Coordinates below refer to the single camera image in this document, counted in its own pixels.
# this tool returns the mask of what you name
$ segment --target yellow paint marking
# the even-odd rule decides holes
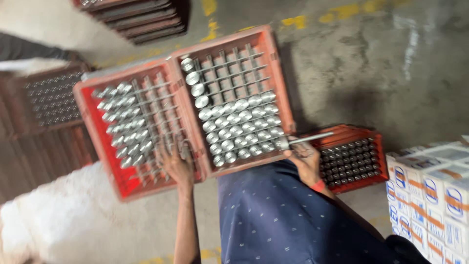
[[[253,28],[253,27],[255,27],[255,26],[245,27],[245,28],[242,28],[242,29],[238,30],[238,32],[244,31],[244,30],[248,30],[248,29],[251,29],[251,28]]]
[[[362,5],[362,10],[365,13],[378,12],[383,9],[384,4],[386,4],[386,0],[371,0]]]
[[[204,42],[204,41],[216,38],[218,36],[218,34],[217,34],[217,29],[218,28],[219,27],[218,27],[218,24],[215,21],[215,19],[211,18],[208,22],[208,36],[201,39],[200,42]]]
[[[202,0],[202,8],[204,9],[205,16],[210,16],[217,11],[216,0]]]
[[[303,29],[306,16],[296,16],[291,18],[286,18],[282,20],[284,26],[295,25],[296,29]]]

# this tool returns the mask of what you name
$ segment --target orange tape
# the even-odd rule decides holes
[[[428,247],[431,248],[433,251],[435,251],[439,256],[443,256],[443,252],[439,250],[437,247],[435,247],[433,244],[428,243]]]
[[[442,173],[448,174],[449,176],[453,177],[454,179],[461,179],[462,178],[461,174],[456,173],[454,171],[450,171],[450,170],[447,170],[447,169],[441,169],[439,171],[442,172]]]
[[[396,196],[396,199],[397,199],[398,201],[400,201],[400,202],[406,204],[406,205],[409,205],[408,202],[404,201],[403,199],[401,199],[401,198],[399,198],[399,197],[397,197],[397,196]]]
[[[424,243],[424,241],[422,240],[422,238],[419,237],[419,236],[414,232],[414,230],[411,229],[410,232],[412,233],[412,237],[415,237],[415,239],[417,239],[421,244]]]
[[[463,209],[464,211],[469,211],[469,204],[463,204],[462,202],[457,201],[449,195],[445,195],[445,201],[457,209]]]
[[[437,227],[439,227],[440,229],[442,229],[442,230],[445,229],[445,225],[443,223],[441,223],[440,221],[436,220],[435,218],[427,215],[427,220],[428,220],[428,222],[430,222],[430,223],[436,225]]]
[[[414,181],[414,180],[412,180],[412,179],[409,180],[409,184],[410,184],[410,185],[413,185],[413,186],[415,186],[415,187],[417,187],[417,188],[420,188],[420,189],[423,189],[423,188],[424,188],[424,185],[423,185],[423,184],[418,183],[418,182],[416,182],[416,181]]]
[[[425,188],[425,192],[430,195],[431,197],[435,197],[436,199],[438,199],[438,195],[437,195],[437,192],[435,190],[432,190],[428,187]]]

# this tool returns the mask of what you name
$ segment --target white cardboard box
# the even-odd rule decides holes
[[[397,217],[399,219],[399,230],[401,237],[407,238],[409,241],[412,241],[412,232],[410,227],[410,217],[405,214],[397,211]]]
[[[469,264],[469,258],[462,257],[449,248],[445,248],[445,261],[447,264]]]
[[[448,216],[445,216],[445,245],[463,257],[469,256],[469,230]]]
[[[469,178],[445,182],[446,214],[469,224]]]
[[[387,193],[387,199],[390,202],[396,202],[396,185],[392,181],[387,181],[386,182],[386,193]]]
[[[396,190],[397,210],[410,216],[410,194],[408,192],[397,189]]]
[[[469,168],[458,164],[444,164],[431,170],[426,170],[423,175],[425,200],[428,204],[445,208],[445,182],[454,177],[469,177]]]
[[[444,210],[427,204],[427,230],[441,240],[445,240]]]
[[[417,224],[415,221],[411,220],[412,224],[412,243],[414,246],[422,253],[422,255],[428,255],[428,236],[427,230]]]
[[[428,260],[432,264],[445,264],[445,243],[428,233]]]
[[[397,203],[389,201],[389,219],[393,225],[399,225],[397,217]]]
[[[410,195],[410,217],[418,224],[427,228],[427,206],[425,201],[413,194]]]

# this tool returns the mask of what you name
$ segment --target blue logo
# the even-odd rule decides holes
[[[402,189],[406,188],[406,177],[404,176],[404,170],[401,167],[394,167],[394,175],[396,176],[396,184]]]
[[[448,195],[449,201],[446,203],[448,210],[457,217],[462,217],[462,195],[453,187],[446,189],[446,195]]]
[[[387,197],[389,198],[390,201],[395,201],[396,200],[396,190],[394,189],[394,184],[391,181],[386,182],[386,191],[387,191]]]
[[[389,205],[389,217],[391,218],[391,222],[395,223],[396,225],[399,223],[397,218],[397,209],[394,205]]]
[[[427,193],[426,194],[427,201],[432,204],[438,205],[437,185],[431,179],[425,179],[424,182],[425,182],[425,192]]]

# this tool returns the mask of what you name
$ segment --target shiny metal part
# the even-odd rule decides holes
[[[219,117],[225,113],[223,106],[217,105],[216,107],[212,108],[212,116]]]
[[[262,154],[262,148],[259,145],[252,145],[249,147],[249,151],[253,156],[258,156]]]
[[[219,137],[215,132],[211,132],[207,135],[206,139],[209,144],[213,144],[219,140]]]
[[[235,144],[233,143],[232,140],[225,140],[221,143],[221,148],[224,151],[232,150],[234,147],[235,147]]]
[[[200,110],[200,112],[199,112],[200,120],[205,121],[205,120],[209,119],[210,117],[212,117],[212,111],[210,109],[204,108],[204,109]]]
[[[253,95],[248,98],[248,103],[250,107],[258,106],[262,103],[262,98],[259,95]]]
[[[201,96],[205,93],[205,86],[203,84],[196,84],[191,87],[190,93],[194,97]]]
[[[221,140],[225,140],[225,139],[231,137],[231,132],[228,128],[224,128],[224,129],[218,131],[218,136],[220,137]]]
[[[215,125],[215,122],[213,122],[213,121],[207,121],[202,125],[202,129],[205,132],[212,132],[216,128],[217,128],[217,126]]]
[[[225,154],[225,162],[226,163],[233,163],[236,161],[236,154],[233,151],[230,151]]]
[[[239,113],[239,118],[241,119],[241,122],[246,122],[252,118],[252,114],[249,110],[244,110]]]
[[[191,58],[186,58],[181,62],[181,69],[185,73],[191,73],[194,69],[194,61]]]
[[[191,72],[186,76],[186,83],[190,86],[195,85],[200,81],[200,75],[197,72]]]
[[[197,108],[204,108],[208,105],[209,98],[206,95],[202,95],[200,97],[197,97],[196,99],[196,107]]]
[[[275,99],[275,94],[273,92],[265,92],[261,95],[261,98],[264,103],[272,102]]]
[[[228,120],[225,117],[219,117],[217,120],[215,120],[215,125],[218,128],[225,127],[229,124]]]
[[[214,164],[216,167],[223,166],[223,164],[225,164],[225,159],[223,158],[222,155],[216,155],[216,156],[213,158],[213,164]]]
[[[246,99],[239,99],[234,103],[234,106],[236,107],[236,110],[242,111],[249,107],[249,103]]]
[[[242,148],[238,151],[238,157],[241,159],[247,159],[251,157],[251,152],[247,148]]]
[[[210,153],[212,153],[213,155],[219,154],[222,151],[223,149],[221,148],[221,145],[218,143],[210,146]]]

